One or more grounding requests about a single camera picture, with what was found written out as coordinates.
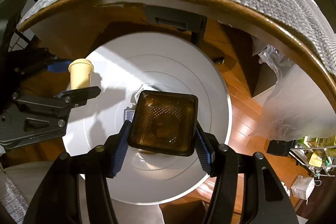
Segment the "small yellow plastic cup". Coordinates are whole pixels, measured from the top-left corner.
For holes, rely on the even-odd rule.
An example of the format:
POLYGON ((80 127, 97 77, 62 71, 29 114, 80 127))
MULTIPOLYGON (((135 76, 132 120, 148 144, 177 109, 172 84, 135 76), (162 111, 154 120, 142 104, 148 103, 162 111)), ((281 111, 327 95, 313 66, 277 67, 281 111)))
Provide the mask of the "small yellow plastic cup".
POLYGON ((91 85, 91 74, 94 70, 87 59, 77 59, 68 66, 71 90, 88 88, 91 85))

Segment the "dark brown plastic tray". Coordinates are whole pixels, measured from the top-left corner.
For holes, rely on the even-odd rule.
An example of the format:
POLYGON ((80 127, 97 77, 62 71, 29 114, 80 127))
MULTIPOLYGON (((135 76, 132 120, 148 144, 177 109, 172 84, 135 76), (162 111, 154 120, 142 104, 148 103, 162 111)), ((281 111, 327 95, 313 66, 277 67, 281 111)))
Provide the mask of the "dark brown plastic tray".
POLYGON ((195 149, 197 117, 197 96, 143 90, 127 143, 144 151, 189 157, 195 149))

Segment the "round wooden table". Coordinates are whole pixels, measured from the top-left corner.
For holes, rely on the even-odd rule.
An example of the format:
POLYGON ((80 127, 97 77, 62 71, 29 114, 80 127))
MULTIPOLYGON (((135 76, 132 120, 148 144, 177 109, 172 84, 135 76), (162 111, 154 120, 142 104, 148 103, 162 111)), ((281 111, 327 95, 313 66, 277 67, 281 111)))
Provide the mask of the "round wooden table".
MULTIPOLYGON (((57 1, 24 20, 19 25, 19 30, 31 28, 68 8, 86 3, 96 4, 100 1, 102 0, 57 1)), ((296 30, 253 9, 231 0, 108 0, 108 2, 139 3, 194 12, 266 40, 303 69, 321 89, 331 107, 335 107, 335 76, 327 71, 321 58, 309 46, 309 40, 296 30)))

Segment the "white crumpled paper bag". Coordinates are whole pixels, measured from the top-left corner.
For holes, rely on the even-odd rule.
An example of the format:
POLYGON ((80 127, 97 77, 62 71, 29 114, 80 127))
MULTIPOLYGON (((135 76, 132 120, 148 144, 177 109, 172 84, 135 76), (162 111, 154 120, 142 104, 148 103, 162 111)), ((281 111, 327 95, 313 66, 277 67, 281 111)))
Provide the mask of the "white crumpled paper bag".
POLYGON ((313 177, 299 175, 291 186, 291 193, 295 198, 308 200, 314 187, 315 182, 313 177))

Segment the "large clear plastic bag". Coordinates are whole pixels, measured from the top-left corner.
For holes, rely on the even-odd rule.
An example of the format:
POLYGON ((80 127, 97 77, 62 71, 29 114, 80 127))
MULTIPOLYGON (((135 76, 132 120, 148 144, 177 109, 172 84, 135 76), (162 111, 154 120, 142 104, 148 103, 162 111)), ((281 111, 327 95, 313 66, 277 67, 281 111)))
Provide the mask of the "large clear plastic bag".
POLYGON ((276 82, 250 135, 284 141, 335 135, 335 112, 315 82, 275 47, 252 40, 253 53, 272 70, 276 82))

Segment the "grey woven placemat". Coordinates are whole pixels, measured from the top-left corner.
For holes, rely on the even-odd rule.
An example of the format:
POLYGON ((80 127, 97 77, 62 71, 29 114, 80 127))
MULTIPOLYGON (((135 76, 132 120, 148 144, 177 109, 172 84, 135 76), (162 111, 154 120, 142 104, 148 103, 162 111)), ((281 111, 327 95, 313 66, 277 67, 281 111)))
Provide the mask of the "grey woven placemat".
POLYGON ((307 46, 335 76, 335 33, 314 0, 235 0, 308 40, 307 46))

